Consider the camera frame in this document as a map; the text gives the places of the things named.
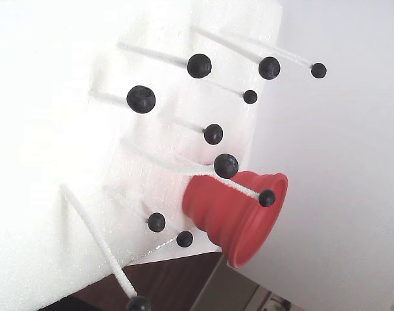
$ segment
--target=red plastic cup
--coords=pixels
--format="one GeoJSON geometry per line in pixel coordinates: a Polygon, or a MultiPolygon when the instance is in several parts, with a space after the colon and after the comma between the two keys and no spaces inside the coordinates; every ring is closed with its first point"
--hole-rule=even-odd
{"type": "Polygon", "coordinates": [[[211,176],[194,176],[183,197],[183,212],[222,248],[232,267],[247,263],[261,248],[276,222],[286,196],[288,178],[281,173],[238,172],[233,181],[257,192],[271,189],[276,200],[269,207],[211,176]]]}

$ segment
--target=black ball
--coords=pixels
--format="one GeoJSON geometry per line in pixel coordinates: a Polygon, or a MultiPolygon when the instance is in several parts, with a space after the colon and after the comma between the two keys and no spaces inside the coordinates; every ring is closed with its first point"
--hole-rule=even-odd
{"type": "Polygon", "coordinates": [[[259,64],[259,74],[263,79],[272,80],[281,72],[281,65],[276,58],[265,57],[259,64]]]}
{"type": "Polygon", "coordinates": [[[312,75],[317,79],[322,79],[327,74],[327,68],[322,63],[315,63],[311,67],[312,75]]]}
{"type": "Polygon", "coordinates": [[[154,92],[146,86],[134,86],[126,96],[129,107],[137,113],[148,113],[156,105],[154,92]]]}
{"type": "Polygon", "coordinates": [[[192,233],[190,231],[183,231],[177,236],[177,244],[182,248],[187,248],[192,244],[192,233]]]}
{"type": "Polygon", "coordinates": [[[193,78],[204,78],[211,72],[210,58],[204,54],[195,54],[191,56],[187,64],[187,71],[193,78]]]}
{"type": "Polygon", "coordinates": [[[249,89],[243,94],[243,100],[246,104],[254,104],[257,101],[257,94],[255,91],[249,89]]]}
{"type": "Polygon", "coordinates": [[[161,232],[165,228],[165,218],[160,213],[151,214],[148,218],[148,228],[153,232],[161,232]]]}
{"type": "Polygon", "coordinates": [[[273,203],[275,203],[275,200],[275,193],[270,189],[263,190],[259,194],[259,204],[261,204],[263,207],[271,206],[273,203]]]}
{"type": "Polygon", "coordinates": [[[223,129],[218,124],[210,124],[204,130],[204,139],[209,144],[218,144],[223,139],[223,129]]]}
{"type": "Polygon", "coordinates": [[[221,178],[232,178],[237,174],[238,162],[230,154],[220,154],[214,161],[214,170],[221,178]]]}
{"type": "Polygon", "coordinates": [[[131,298],[126,305],[127,311],[151,311],[151,302],[143,296],[135,296],[131,298]]]}

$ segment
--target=white background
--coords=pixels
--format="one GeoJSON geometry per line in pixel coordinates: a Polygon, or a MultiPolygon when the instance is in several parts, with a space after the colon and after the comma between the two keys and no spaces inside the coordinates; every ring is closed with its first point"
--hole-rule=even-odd
{"type": "Polygon", "coordinates": [[[328,73],[279,59],[249,168],[288,195],[239,271],[309,311],[394,310],[394,1],[281,4],[279,45],[328,73]]]}

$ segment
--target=white stick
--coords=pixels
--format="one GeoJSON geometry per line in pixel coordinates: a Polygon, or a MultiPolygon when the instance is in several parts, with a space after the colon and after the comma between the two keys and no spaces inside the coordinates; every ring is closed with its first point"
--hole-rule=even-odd
{"type": "Polygon", "coordinates": [[[247,188],[247,187],[245,187],[245,186],[243,186],[243,185],[241,185],[241,184],[239,184],[239,183],[237,183],[237,182],[235,182],[235,181],[233,181],[231,179],[224,179],[224,178],[218,177],[217,175],[212,176],[212,177],[214,177],[217,180],[221,181],[225,185],[240,191],[241,193],[245,194],[246,196],[249,196],[250,198],[253,198],[253,199],[256,199],[256,200],[259,199],[259,193],[258,192],[254,191],[254,190],[251,190],[251,189],[249,189],[249,188],[247,188]]]}
{"type": "Polygon", "coordinates": [[[162,52],[144,49],[142,47],[136,47],[135,45],[130,45],[123,42],[118,42],[117,47],[125,51],[135,52],[137,54],[142,54],[156,60],[161,60],[163,62],[171,63],[172,65],[181,68],[187,68],[188,60],[185,60],[184,58],[165,54],[162,52]]]}
{"type": "Polygon", "coordinates": [[[217,36],[216,34],[212,34],[211,32],[208,32],[208,31],[198,28],[198,27],[192,27],[191,29],[193,31],[201,34],[202,36],[205,36],[206,38],[208,38],[214,42],[217,42],[218,44],[221,44],[224,47],[231,49],[232,51],[235,51],[236,53],[242,55],[243,57],[251,60],[254,63],[259,64],[263,59],[259,55],[249,52],[246,49],[243,49],[242,47],[238,46],[237,44],[234,44],[233,42],[230,42],[226,39],[223,39],[222,37],[217,36]]]}
{"type": "Polygon", "coordinates": [[[297,63],[298,65],[307,67],[307,68],[311,68],[313,63],[298,56],[295,55],[294,53],[288,52],[284,49],[281,49],[279,47],[276,47],[274,45],[270,45],[268,43],[262,42],[260,40],[256,40],[253,38],[248,38],[248,37],[244,37],[238,34],[233,34],[231,33],[230,35],[232,35],[233,37],[236,37],[242,41],[246,41],[248,43],[252,43],[255,45],[259,45],[261,47],[266,47],[268,50],[271,50],[272,52],[274,52],[276,55],[279,55],[280,57],[286,58],[287,60],[290,60],[291,62],[297,63]]]}
{"type": "Polygon", "coordinates": [[[60,185],[60,190],[64,195],[65,199],[71,203],[75,208],[76,212],[79,214],[86,227],[89,229],[92,237],[95,239],[97,246],[102,251],[106,260],[109,262],[112,273],[117,278],[118,283],[126,293],[129,298],[133,298],[137,295],[135,288],[133,288],[131,282],[126,277],[125,273],[122,271],[117,259],[112,255],[111,249],[107,245],[104,237],[101,235],[99,229],[96,227],[95,223],[92,221],[83,205],[79,202],[76,196],[70,191],[66,185],[60,185]]]}
{"type": "Polygon", "coordinates": [[[200,125],[197,125],[197,124],[194,124],[194,123],[192,123],[190,121],[184,120],[184,119],[182,119],[180,117],[177,117],[175,115],[168,115],[166,113],[160,113],[159,116],[161,118],[163,118],[163,119],[166,119],[169,122],[176,123],[176,124],[178,124],[180,126],[188,128],[188,129],[190,129],[192,131],[195,131],[197,133],[204,133],[204,127],[202,127],[200,125]]]}
{"type": "Polygon", "coordinates": [[[119,193],[116,193],[115,191],[112,191],[109,186],[104,186],[103,187],[104,191],[108,196],[111,198],[115,199],[120,205],[123,207],[129,207],[131,210],[134,211],[136,215],[141,217],[144,222],[148,221],[149,215],[147,215],[142,209],[137,209],[135,207],[132,207],[126,200],[123,198],[119,193]]]}
{"type": "Polygon", "coordinates": [[[93,89],[89,92],[89,95],[93,96],[101,101],[109,102],[110,104],[113,104],[114,106],[129,108],[128,103],[126,102],[126,99],[123,97],[119,97],[119,96],[108,94],[108,93],[96,92],[93,89]]]}
{"type": "Polygon", "coordinates": [[[235,91],[234,89],[231,89],[231,88],[229,88],[227,86],[223,86],[223,85],[221,85],[221,84],[219,84],[217,82],[214,82],[210,78],[203,79],[203,81],[206,82],[206,83],[212,84],[212,85],[214,85],[214,86],[216,86],[216,87],[218,87],[220,89],[223,89],[224,91],[227,91],[227,92],[230,92],[232,94],[235,94],[235,95],[237,95],[239,97],[243,97],[243,95],[244,95],[244,92],[235,91]]]}
{"type": "MultiPolygon", "coordinates": [[[[184,161],[186,163],[189,163],[190,165],[194,165],[195,167],[204,167],[204,165],[195,163],[195,162],[191,161],[190,159],[187,159],[186,157],[181,157],[180,155],[177,155],[176,157],[180,161],[184,161]]],[[[256,199],[256,200],[259,199],[259,193],[258,192],[254,191],[254,190],[251,190],[251,189],[249,189],[249,188],[247,188],[247,187],[245,187],[245,186],[243,186],[243,185],[241,185],[241,184],[239,184],[239,183],[237,183],[237,182],[235,182],[235,181],[233,181],[231,179],[221,178],[219,175],[216,174],[215,171],[213,173],[214,174],[208,174],[208,175],[210,175],[211,177],[217,179],[221,183],[223,183],[223,184],[225,184],[225,185],[227,185],[229,187],[232,187],[232,188],[240,191],[241,193],[245,194],[246,196],[249,196],[250,198],[253,198],[253,199],[256,199]]]]}

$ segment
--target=red silicone cup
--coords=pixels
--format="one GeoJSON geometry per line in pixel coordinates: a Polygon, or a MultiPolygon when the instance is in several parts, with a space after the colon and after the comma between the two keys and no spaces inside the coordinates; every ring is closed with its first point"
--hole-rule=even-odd
{"type": "Polygon", "coordinates": [[[183,211],[222,248],[230,265],[239,268],[256,254],[272,230],[282,209],[288,178],[281,173],[258,175],[245,171],[232,180],[257,192],[273,190],[275,203],[263,207],[258,200],[216,178],[194,176],[185,189],[183,211]]]}

